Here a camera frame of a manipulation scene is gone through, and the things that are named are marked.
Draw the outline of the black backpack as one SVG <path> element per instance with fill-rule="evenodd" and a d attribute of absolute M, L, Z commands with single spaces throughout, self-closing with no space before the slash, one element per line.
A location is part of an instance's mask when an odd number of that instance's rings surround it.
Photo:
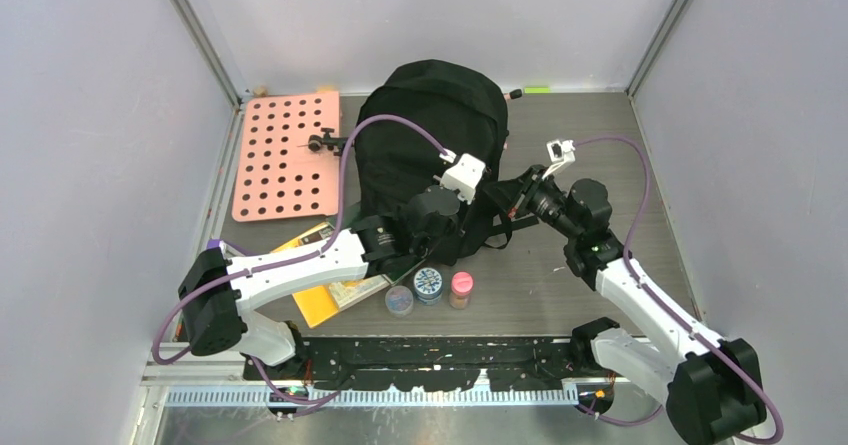
<path fill-rule="evenodd" d="M 500 182 L 502 155 L 509 136 L 507 100 L 486 75 L 462 65 L 426 59 L 399 66 L 366 99 L 358 119 L 395 115 L 427 131 L 446 149 L 481 160 L 486 170 L 472 204 L 461 206 L 460 231 L 443 239 L 433 261 L 453 265 L 475 254 L 498 235 L 534 225 L 532 218 L 512 222 L 507 197 L 515 188 Z M 432 185 L 447 167 L 437 149 L 419 133 L 380 120 L 354 140 L 360 185 L 360 211 L 388 214 Z"/>

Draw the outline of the dark green book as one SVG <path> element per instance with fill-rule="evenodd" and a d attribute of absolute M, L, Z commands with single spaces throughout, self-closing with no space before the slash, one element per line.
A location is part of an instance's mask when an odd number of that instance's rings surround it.
<path fill-rule="evenodd" d="M 366 214 L 359 203 L 344 209 L 337 220 L 343 229 L 351 229 L 365 250 L 366 277 L 384 275 L 391 282 L 406 276 L 419 261 L 410 252 L 409 236 L 394 213 Z"/>

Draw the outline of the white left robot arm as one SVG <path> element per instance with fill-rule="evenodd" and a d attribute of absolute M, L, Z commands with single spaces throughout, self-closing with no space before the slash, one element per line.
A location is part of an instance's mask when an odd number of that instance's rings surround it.
<path fill-rule="evenodd" d="M 458 231 L 460 212 L 472 199 L 436 185 L 392 213 L 360 219 L 312 244 L 234 258 L 219 248 L 203 251 L 178 288 L 188 351 L 202 357 L 236 350 L 284 379 L 298 377 L 305 350 L 291 326 L 259 308 L 316 286 L 410 270 Z"/>

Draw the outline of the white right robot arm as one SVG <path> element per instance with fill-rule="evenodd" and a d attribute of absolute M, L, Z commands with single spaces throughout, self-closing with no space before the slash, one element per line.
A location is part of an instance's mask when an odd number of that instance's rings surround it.
<path fill-rule="evenodd" d="M 664 407 L 687 444 L 716 444 L 766 420 L 756 351 L 710 330 L 654 283 L 611 231 L 603 184 L 580 179 L 563 191 L 535 165 L 518 178 L 512 210 L 565 236 L 571 272 L 648 339 L 634 339 L 607 317 L 577 327 L 570 350 L 577 371 L 606 369 L 629 379 Z"/>

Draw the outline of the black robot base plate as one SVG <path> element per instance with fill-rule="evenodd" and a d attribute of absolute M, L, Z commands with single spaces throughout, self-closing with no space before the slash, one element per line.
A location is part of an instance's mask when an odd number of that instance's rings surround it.
<path fill-rule="evenodd" d="M 554 390 L 562 381 L 622 376 L 579 358 L 567 337 L 314 337 L 293 361 L 266 369 L 273 380 L 320 389 L 402 392 L 466 391 L 488 382 L 493 391 Z"/>

